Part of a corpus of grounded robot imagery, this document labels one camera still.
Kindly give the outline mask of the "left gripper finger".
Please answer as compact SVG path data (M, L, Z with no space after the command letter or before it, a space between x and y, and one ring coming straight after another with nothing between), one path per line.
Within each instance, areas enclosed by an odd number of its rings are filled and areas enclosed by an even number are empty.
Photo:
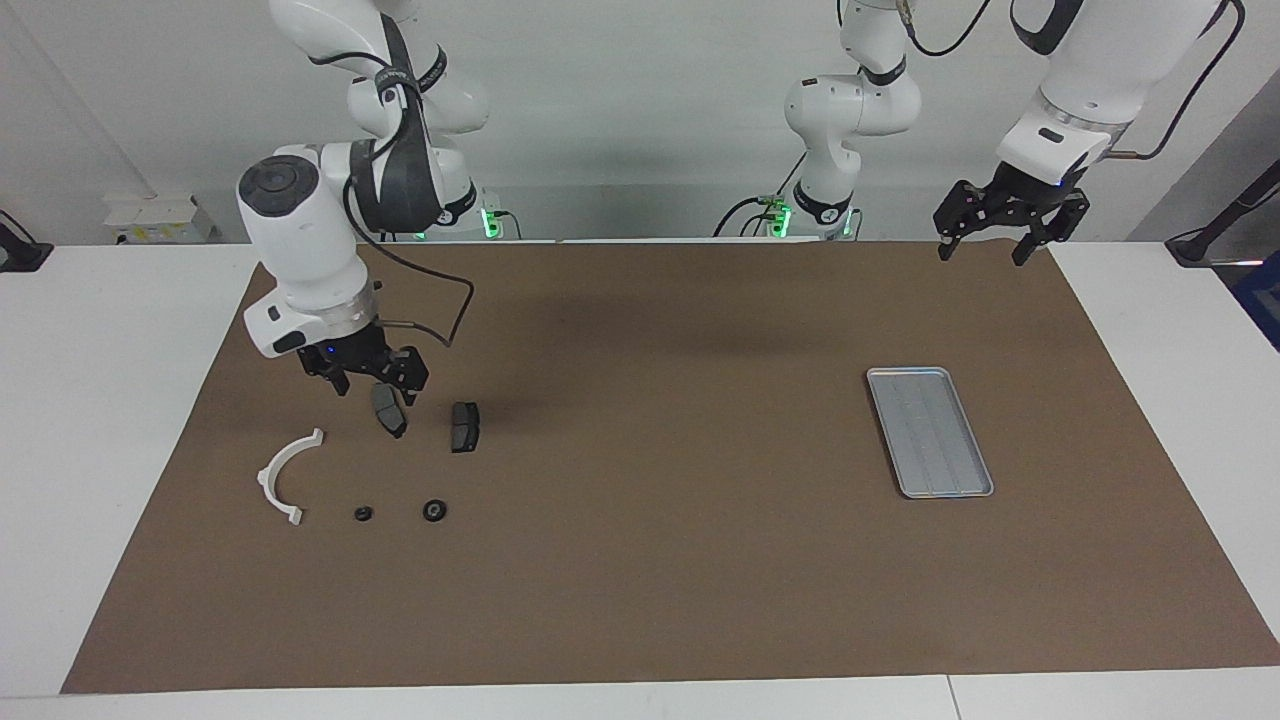
M1089 208L1091 201L1083 190L1073 190L1052 208L1028 205L1023 213L1027 233L1012 250L1012 263L1023 266L1038 249L1070 240Z
M960 242L972 233L989 227L986 188L960 179L933 211L934 228L940 236L937 254L947 261Z

